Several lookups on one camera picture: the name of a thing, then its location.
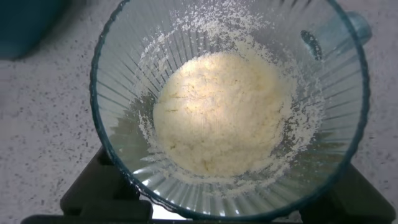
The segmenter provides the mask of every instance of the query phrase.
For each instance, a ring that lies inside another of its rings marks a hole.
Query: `blender base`
[[[103,147],[62,197],[60,206],[64,215],[33,215],[22,223],[249,223],[152,219],[151,203],[140,200],[139,192],[113,166]],[[352,165],[327,193],[299,212],[297,222],[278,218],[271,223],[388,224],[396,218],[392,205]]]

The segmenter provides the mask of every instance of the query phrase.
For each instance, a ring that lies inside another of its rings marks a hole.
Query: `flour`
[[[283,49],[288,60],[280,60],[252,36],[275,25],[248,13],[248,3],[226,0],[170,12],[172,31],[158,28],[143,40],[147,46],[135,71],[135,94],[157,100],[154,127],[139,114],[150,146],[142,160],[156,163],[166,178],[211,184],[205,192],[211,196],[236,197],[283,177],[323,117],[322,94],[307,91],[309,81],[289,49]],[[201,35],[190,40],[199,43],[198,57],[175,71],[178,56],[169,44],[178,32]],[[206,45],[221,53],[211,54]],[[150,73],[155,78],[145,75]],[[299,89],[305,91],[298,95]]]
[[[282,140],[290,113],[281,110],[291,96],[277,69],[258,62],[235,54],[205,55],[169,78],[154,108],[154,124],[179,166],[229,177],[269,158]]]

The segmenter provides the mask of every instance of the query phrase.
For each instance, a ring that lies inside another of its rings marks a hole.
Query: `granite countertop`
[[[60,213],[60,197],[100,148],[91,118],[90,63],[118,3],[74,1],[27,58],[0,61],[0,223]],[[365,46],[371,112],[353,164],[398,209],[398,1],[343,6],[361,13],[373,30]]]

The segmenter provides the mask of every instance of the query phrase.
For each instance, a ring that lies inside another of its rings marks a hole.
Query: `ribbed glass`
[[[150,159],[153,155],[136,116],[139,112],[151,118],[156,98],[140,97],[136,85],[145,77],[149,91],[160,91],[186,61],[222,51],[221,45],[209,44],[207,33],[179,29],[156,53],[159,58],[166,52],[170,56],[162,69],[156,60],[140,64],[145,41],[156,39],[159,29],[165,34],[171,31],[178,19],[172,12],[191,10],[195,4],[210,10],[220,2],[123,1],[105,25],[95,50],[90,86],[93,119],[113,162],[155,203],[190,218],[271,220],[324,192],[349,163],[362,138],[369,107],[366,59],[353,26],[332,0],[247,1],[253,14],[274,26],[253,33],[256,41],[267,44],[280,58],[286,57],[279,48],[283,44],[308,80],[319,78],[322,91],[312,91],[324,96],[325,118],[307,150],[296,157],[299,162],[276,182],[235,198],[209,196],[205,192],[212,187],[227,190],[229,186],[188,185],[158,172],[159,164]]]

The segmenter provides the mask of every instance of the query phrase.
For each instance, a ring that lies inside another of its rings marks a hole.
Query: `blender jar handle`
[[[359,42],[364,45],[372,37],[372,30],[366,19],[357,12],[347,12]],[[339,16],[330,19],[313,31],[302,30],[301,38],[315,60],[339,56],[354,47],[346,25]]]
[[[366,19],[357,12],[347,12],[349,21],[354,26],[356,35],[362,45],[366,44],[372,38],[372,29]]]

